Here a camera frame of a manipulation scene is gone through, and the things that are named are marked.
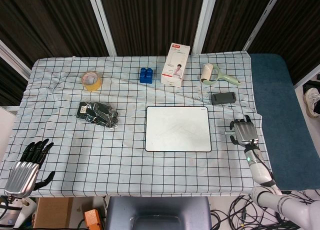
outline checkered tablecloth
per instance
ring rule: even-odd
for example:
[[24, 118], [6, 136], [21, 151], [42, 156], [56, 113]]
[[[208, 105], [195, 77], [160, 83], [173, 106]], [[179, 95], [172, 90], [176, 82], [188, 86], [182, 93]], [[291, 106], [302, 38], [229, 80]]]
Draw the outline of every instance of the checkered tablecloth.
[[[1, 194], [12, 164], [26, 146], [49, 138], [54, 142], [38, 180], [55, 171], [53, 181], [33, 196], [88, 195], [212, 195], [249, 193], [254, 182], [244, 149], [231, 143], [224, 131], [234, 119], [248, 114], [256, 126], [259, 146], [267, 164], [261, 116], [256, 113], [247, 52], [192, 55], [184, 72], [183, 87], [161, 84], [165, 57], [72, 57], [36, 61], [24, 93], [12, 137], [0, 165]], [[242, 84], [227, 81], [205, 86], [199, 79], [203, 63]], [[152, 84], [139, 83], [141, 67], [153, 69]], [[84, 89], [81, 78], [96, 71], [102, 87]], [[234, 104], [213, 106], [211, 94], [235, 92]], [[80, 101], [105, 102], [117, 109], [116, 129], [103, 128], [76, 118]], [[147, 152], [147, 106], [206, 106], [212, 151]]]

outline white board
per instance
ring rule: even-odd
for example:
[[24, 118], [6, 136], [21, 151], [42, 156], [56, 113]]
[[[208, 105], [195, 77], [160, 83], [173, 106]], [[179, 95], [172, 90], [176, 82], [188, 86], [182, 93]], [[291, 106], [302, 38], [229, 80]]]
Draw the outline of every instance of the white board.
[[147, 151], [211, 151], [207, 107], [147, 107], [145, 149]]

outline white sneaker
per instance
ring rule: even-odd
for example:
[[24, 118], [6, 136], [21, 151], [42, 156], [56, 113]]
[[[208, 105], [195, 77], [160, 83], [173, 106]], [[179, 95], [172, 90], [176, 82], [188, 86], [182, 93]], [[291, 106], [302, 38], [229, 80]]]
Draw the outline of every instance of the white sneaker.
[[303, 101], [306, 104], [306, 114], [309, 117], [316, 118], [319, 116], [317, 112], [314, 112], [315, 105], [320, 101], [320, 94], [316, 88], [310, 88], [303, 96]]

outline blue padded surface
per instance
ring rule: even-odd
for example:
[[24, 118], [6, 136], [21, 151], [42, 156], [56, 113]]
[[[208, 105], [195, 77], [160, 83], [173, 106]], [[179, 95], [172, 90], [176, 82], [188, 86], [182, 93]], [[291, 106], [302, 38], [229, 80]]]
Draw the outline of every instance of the blue padded surface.
[[253, 93], [280, 190], [320, 189], [320, 158], [281, 56], [250, 54]]

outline silver robotic hand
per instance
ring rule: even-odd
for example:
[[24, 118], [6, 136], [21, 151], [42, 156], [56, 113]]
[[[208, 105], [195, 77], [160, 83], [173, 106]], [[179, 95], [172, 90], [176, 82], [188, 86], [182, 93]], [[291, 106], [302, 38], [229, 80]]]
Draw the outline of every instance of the silver robotic hand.
[[37, 175], [46, 155], [54, 143], [48, 143], [49, 139], [32, 142], [24, 150], [20, 161], [14, 163], [4, 187], [5, 196], [1, 196], [0, 203], [0, 229], [12, 229], [22, 210], [24, 197], [38, 190], [52, 181], [55, 172], [51, 172], [46, 180], [37, 182]]
[[272, 187], [278, 194], [281, 194], [281, 191], [276, 186], [272, 173], [264, 163], [263, 156], [258, 147], [259, 139], [257, 131], [250, 117], [245, 115], [245, 120], [232, 121], [230, 123], [230, 130], [233, 131], [226, 132], [226, 134], [231, 135], [231, 142], [245, 148], [244, 154], [249, 164], [253, 180], [262, 186]]

